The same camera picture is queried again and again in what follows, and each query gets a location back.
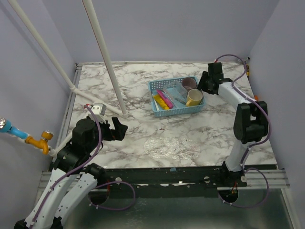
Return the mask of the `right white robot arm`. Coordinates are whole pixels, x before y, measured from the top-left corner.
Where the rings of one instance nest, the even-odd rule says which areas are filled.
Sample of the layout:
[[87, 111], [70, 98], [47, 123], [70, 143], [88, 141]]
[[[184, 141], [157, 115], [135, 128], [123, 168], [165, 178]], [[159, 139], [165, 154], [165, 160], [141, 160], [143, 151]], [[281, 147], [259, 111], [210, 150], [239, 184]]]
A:
[[208, 70], [202, 73], [197, 88], [222, 97], [236, 111], [233, 125], [236, 141], [219, 175], [220, 183], [230, 187], [244, 175], [244, 164], [251, 148], [269, 132], [267, 104], [251, 99], [234, 86], [233, 80], [224, 78], [220, 62], [208, 64]]

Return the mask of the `yellow toothpaste tube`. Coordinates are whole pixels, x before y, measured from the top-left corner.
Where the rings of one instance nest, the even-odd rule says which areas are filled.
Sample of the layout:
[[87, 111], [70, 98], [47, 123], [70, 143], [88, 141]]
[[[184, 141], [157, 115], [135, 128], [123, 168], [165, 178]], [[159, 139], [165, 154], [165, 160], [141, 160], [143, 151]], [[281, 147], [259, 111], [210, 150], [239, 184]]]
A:
[[165, 101], [161, 98], [161, 96], [155, 95], [153, 96], [155, 102], [163, 109], [163, 110], [169, 110], [170, 108], [168, 107], [168, 105], [165, 103]]

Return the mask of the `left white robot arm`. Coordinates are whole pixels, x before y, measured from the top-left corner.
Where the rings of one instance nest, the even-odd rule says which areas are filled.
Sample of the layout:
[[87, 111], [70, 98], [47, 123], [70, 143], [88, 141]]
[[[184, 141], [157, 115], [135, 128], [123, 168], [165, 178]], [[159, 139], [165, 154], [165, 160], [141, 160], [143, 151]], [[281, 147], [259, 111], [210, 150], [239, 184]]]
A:
[[16, 229], [61, 229], [64, 218], [93, 188], [107, 184], [105, 169], [90, 161], [103, 148], [103, 141], [122, 141], [128, 127], [112, 118], [79, 120], [68, 141], [57, 153], [48, 184], [32, 212], [14, 225]]

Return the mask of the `purple mug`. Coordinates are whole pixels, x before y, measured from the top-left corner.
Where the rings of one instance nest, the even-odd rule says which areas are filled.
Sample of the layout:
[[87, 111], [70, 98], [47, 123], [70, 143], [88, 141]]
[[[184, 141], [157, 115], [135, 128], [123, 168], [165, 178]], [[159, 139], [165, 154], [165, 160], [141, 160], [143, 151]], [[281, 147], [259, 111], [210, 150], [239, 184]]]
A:
[[192, 90], [197, 88], [197, 82], [194, 78], [186, 77], [181, 82], [182, 86], [187, 90]]

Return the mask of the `yellow mug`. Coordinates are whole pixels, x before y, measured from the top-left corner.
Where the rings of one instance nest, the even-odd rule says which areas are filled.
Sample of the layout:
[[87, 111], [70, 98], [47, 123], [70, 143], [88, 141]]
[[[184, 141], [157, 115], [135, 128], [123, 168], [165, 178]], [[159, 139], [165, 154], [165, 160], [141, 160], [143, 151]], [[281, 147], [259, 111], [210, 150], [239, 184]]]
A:
[[203, 99], [203, 93], [200, 90], [191, 89], [188, 91], [188, 94], [187, 94], [186, 106], [190, 107], [190, 106], [199, 105], [201, 103], [202, 99]]

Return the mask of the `blue plastic basket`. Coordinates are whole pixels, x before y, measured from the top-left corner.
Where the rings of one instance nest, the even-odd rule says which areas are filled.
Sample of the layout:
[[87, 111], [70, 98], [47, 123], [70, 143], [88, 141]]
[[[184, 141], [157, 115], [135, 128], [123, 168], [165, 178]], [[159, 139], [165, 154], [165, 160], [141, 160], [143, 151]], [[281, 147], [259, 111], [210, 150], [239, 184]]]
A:
[[158, 94], [157, 89], [163, 90], [163, 87], [167, 83], [169, 83], [173, 80], [178, 80], [181, 83], [183, 79], [184, 79], [184, 77], [180, 77], [180, 78], [170, 78], [170, 79], [155, 80], [155, 81], [148, 82], [149, 96], [150, 96], [150, 100], [151, 100], [152, 111], [154, 112], [155, 117], [166, 117], [166, 116], [171, 116], [171, 115], [184, 115], [184, 114], [197, 113], [197, 112], [200, 112], [202, 110], [202, 108], [205, 106], [205, 104], [206, 104], [205, 98], [202, 99], [202, 101], [199, 105], [190, 106], [190, 107], [182, 106], [182, 107], [177, 108], [174, 106], [174, 103], [171, 101], [173, 104], [173, 108], [169, 109], [169, 110], [163, 110], [155, 102], [153, 96]]

